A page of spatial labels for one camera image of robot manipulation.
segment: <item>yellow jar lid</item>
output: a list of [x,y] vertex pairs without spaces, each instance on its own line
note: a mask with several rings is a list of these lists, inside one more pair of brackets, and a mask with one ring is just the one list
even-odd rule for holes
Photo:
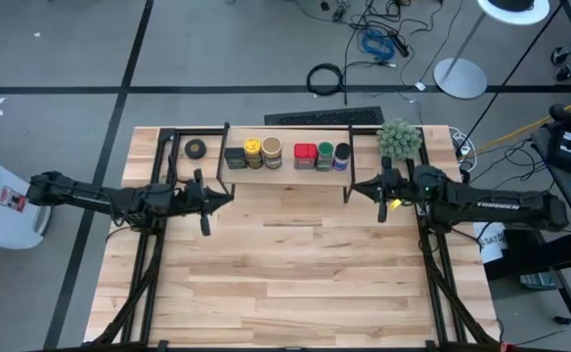
[[262,143],[257,138],[249,138],[244,141],[244,151],[249,154],[258,154]]

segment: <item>black metal frame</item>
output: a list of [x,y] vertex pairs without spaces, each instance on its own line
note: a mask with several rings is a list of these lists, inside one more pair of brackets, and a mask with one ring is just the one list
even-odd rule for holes
[[[222,169],[222,162],[224,157],[224,149],[226,146],[226,139],[228,135],[228,130],[230,128],[229,123],[225,123],[223,128],[204,128],[204,129],[161,129],[159,132],[159,137],[157,141],[157,148],[154,158],[154,168],[151,176],[151,182],[157,182],[159,178],[159,174],[161,172],[161,166],[164,161],[164,149],[165,145],[168,142],[172,142],[172,149],[170,155],[168,156],[169,161],[169,169],[166,176],[166,183],[172,184],[173,186],[176,184],[176,173],[173,170],[177,169],[177,158],[179,148],[181,146],[181,139],[183,136],[196,136],[196,135],[221,135],[223,136],[223,142],[221,143],[221,150],[218,160],[218,170],[216,178],[220,185],[225,189],[228,193],[229,191],[225,188],[225,185],[221,179],[221,169]],[[347,126],[346,128],[332,128],[331,130],[348,130],[349,131],[349,142],[351,143],[352,149],[354,152],[354,145],[353,145],[353,135],[374,135],[376,133],[375,128],[353,128],[352,126]],[[424,138],[422,139],[422,144],[420,146],[419,151],[420,160],[422,163],[428,163],[428,154],[424,142]],[[415,164],[413,160],[408,160],[408,169],[410,173],[410,178],[413,178]],[[355,184],[355,156],[354,153],[351,153],[351,186],[348,188],[348,191],[343,188],[344,193],[344,201],[347,202],[351,192],[353,190],[353,185]],[[235,184],[232,185],[232,192],[235,191]],[[451,347],[452,349],[456,348],[464,348],[467,345],[461,345],[465,343],[465,332],[463,329],[463,324],[470,330],[470,332],[475,337],[477,343],[485,344],[484,351],[487,350],[489,346],[486,345],[493,345],[497,344],[498,341],[490,337],[489,335],[485,334],[483,330],[476,324],[476,322],[471,319],[471,316],[467,309],[463,306],[461,301],[455,296],[456,287],[455,287],[455,280],[453,278],[453,268],[451,265],[450,255],[448,252],[448,247],[446,241],[444,239],[444,234],[436,234],[438,238],[438,246],[440,250],[441,256],[441,264],[442,270],[444,275],[439,271],[437,268],[437,264],[435,263],[432,252],[431,252],[431,244],[429,242],[429,227],[426,223],[426,217],[422,216],[418,212],[418,204],[415,204],[415,211],[417,214],[417,221],[418,221],[418,232],[420,235],[420,242],[422,245],[422,253],[423,253],[423,260],[424,266],[426,268],[426,275],[427,275],[427,282],[430,292],[431,298],[431,306],[433,310],[433,319],[436,327],[436,332],[438,336],[438,341],[440,345],[448,343],[448,336],[446,333],[446,325],[444,321],[443,311],[442,311],[442,302],[440,300],[440,294],[438,289],[441,289],[443,293],[446,295],[447,299],[451,303],[453,319],[455,323],[456,329],[456,336],[458,337],[459,343],[454,344],[451,342],[451,345],[447,345],[449,350]],[[154,312],[154,300],[155,300],[155,292],[157,290],[157,277],[159,272],[159,267],[161,264],[161,255],[163,252],[163,244],[164,244],[164,236],[165,236],[165,229],[166,229],[166,220],[165,219],[157,219],[154,220],[154,230],[151,232],[143,232],[140,236],[140,240],[138,243],[137,253],[136,253],[136,262],[134,265],[134,272],[132,275],[132,282],[131,282],[131,293],[127,298],[127,301],[122,306],[119,311],[118,316],[114,319],[115,321],[119,321],[122,324],[122,334],[120,342],[124,344],[125,347],[131,346],[136,347],[136,351],[140,350],[139,348],[146,348],[149,342],[150,330],[151,330],[151,323],[153,318]],[[143,266],[145,257],[147,254],[148,249],[148,242],[149,236],[155,236],[155,245],[154,245],[154,253],[149,265],[148,270],[142,275]],[[145,310],[143,315],[142,326],[140,330],[140,338],[138,342],[132,343],[129,342],[131,339],[131,333],[133,328],[133,317],[134,317],[134,310],[135,307],[144,291],[147,291],[147,301],[145,304]],[[104,335],[100,338],[93,341],[93,343],[83,346],[81,348],[83,351],[88,350],[90,348],[99,350],[107,350],[105,348],[109,348],[109,351],[114,350],[114,346],[119,347],[120,345],[110,345],[115,338],[115,335],[118,333],[120,329],[120,325],[117,325],[113,329],[110,327],[113,325],[110,324]],[[201,350],[197,348],[168,348],[166,343],[160,343],[160,346],[156,349],[153,348],[153,351],[192,351],[192,350]],[[236,352],[242,351],[241,349],[237,348],[219,348],[218,350],[223,350],[227,352]],[[256,351],[283,351],[283,349],[275,349],[275,348],[258,348],[254,349]],[[357,349],[347,349],[347,348],[328,348],[328,349],[310,349],[304,348],[306,351],[313,351],[318,350],[319,352],[322,350],[323,352],[333,352],[333,351],[374,351],[377,350],[375,348],[357,348]],[[383,348],[384,351],[404,351],[404,352],[431,352],[436,351],[435,343],[433,341],[426,341],[426,347],[422,348]]]

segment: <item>butcher block tabletop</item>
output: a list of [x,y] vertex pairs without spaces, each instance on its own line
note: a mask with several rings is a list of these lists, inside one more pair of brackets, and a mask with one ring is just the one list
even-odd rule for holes
[[[422,130],[430,163],[459,180],[448,126]],[[134,130],[123,187],[150,183],[158,133],[154,127]],[[305,133],[296,138],[305,142]],[[193,138],[207,145],[202,159],[183,153]],[[200,167],[205,184],[222,192],[215,179],[221,141],[184,136],[178,177],[188,179]],[[380,167],[376,137],[355,136],[353,144],[356,179],[368,180]],[[166,168],[164,162],[162,175]],[[211,237],[201,235],[197,215],[168,219],[149,344],[421,347],[437,340],[414,208],[400,206],[377,223],[378,205],[356,192],[343,203],[339,184],[237,184],[235,200],[210,216]],[[473,235],[471,224],[457,228]],[[127,230],[108,241],[84,341],[103,332],[127,298],[138,238]],[[455,234],[446,238],[460,299],[498,336],[478,245]],[[435,248],[434,237],[431,242]],[[450,306],[440,296],[455,340]],[[139,338],[143,311],[144,297],[132,340]]]

